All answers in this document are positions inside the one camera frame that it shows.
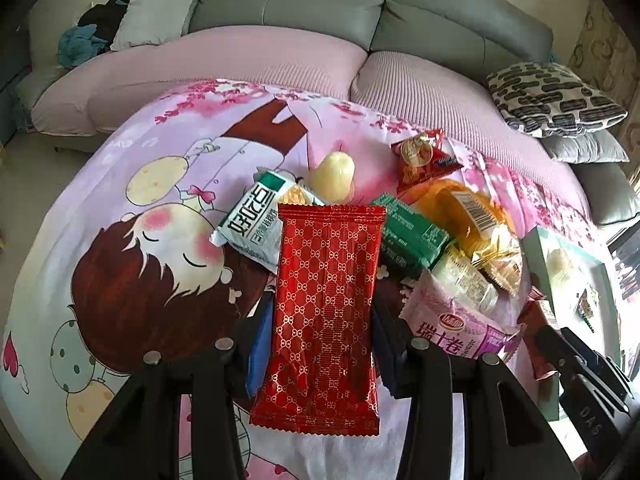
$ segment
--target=pink cheek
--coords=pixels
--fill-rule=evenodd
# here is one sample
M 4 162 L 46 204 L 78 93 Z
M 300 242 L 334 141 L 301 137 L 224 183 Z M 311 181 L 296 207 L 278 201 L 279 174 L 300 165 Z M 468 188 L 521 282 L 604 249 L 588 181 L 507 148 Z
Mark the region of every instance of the pink cheek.
M 196 241 L 196 254 L 209 264 L 222 265 L 224 253 L 222 247 L 216 247 L 209 241 L 210 233 L 201 234 Z
M 171 222 L 171 210 L 168 207 L 158 207 L 147 211 L 140 218 L 140 225 L 145 231 L 158 231 Z

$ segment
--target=green snack package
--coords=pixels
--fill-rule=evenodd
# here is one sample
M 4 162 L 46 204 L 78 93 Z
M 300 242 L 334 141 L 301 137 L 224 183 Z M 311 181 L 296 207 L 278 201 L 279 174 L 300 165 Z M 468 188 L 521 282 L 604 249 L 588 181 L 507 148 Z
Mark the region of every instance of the green snack package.
M 419 279 L 424 269 L 438 261 L 451 240 L 449 233 L 389 193 L 379 196 L 373 204 L 386 207 L 380 245 L 382 261 Z

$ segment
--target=blue object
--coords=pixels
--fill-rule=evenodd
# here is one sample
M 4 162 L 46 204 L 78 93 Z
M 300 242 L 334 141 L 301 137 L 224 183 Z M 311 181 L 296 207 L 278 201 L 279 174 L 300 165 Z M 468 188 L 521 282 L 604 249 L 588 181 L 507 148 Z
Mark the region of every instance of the blue object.
M 96 57 L 108 43 L 94 36 L 97 28 L 97 25 L 85 25 L 66 30 L 58 42 L 58 63 L 71 70 Z
M 251 397 L 255 397 L 264 382 L 264 374 L 271 354 L 271 332 L 273 332 L 273 299 L 267 305 L 260 330 L 258 330 L 258 337 L 255 338 L 251 355 L 249 355 L 249 371 L 245 386 Z

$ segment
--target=pink bow print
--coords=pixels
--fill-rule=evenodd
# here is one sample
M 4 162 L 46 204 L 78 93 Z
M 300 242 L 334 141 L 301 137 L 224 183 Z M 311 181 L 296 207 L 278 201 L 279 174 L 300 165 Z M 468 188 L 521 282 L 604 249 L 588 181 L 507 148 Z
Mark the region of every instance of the pink bow print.
M 197 195 L 207 204 L 211 204 L 216 199 L 216 194 L 213 191 L 203 191 L 198 186 L 189 186 L 187 195 Z

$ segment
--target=cartoon hair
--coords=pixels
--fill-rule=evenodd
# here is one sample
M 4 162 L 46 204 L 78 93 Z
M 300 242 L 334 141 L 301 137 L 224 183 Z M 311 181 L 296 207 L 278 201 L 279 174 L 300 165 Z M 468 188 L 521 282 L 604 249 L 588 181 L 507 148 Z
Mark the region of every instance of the cartoon hair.
M 259 264 L 225 246 L 225 263 L 233 269 L 230 283 L 174 294 L 169 267 L 161 272 L 151 254 L 144 262 L 138 242 L 125 250 L 136 218 L 101 229 L 71 279 L 72 308 L 84 343 L 103 365 L 120 373 L 140 368 L 149 350 L 172 361 L 208 348 L 249 312 L 268 278 Z M 228 291 L 234 286 L 242 289 L 242 297 L 230 304 Z

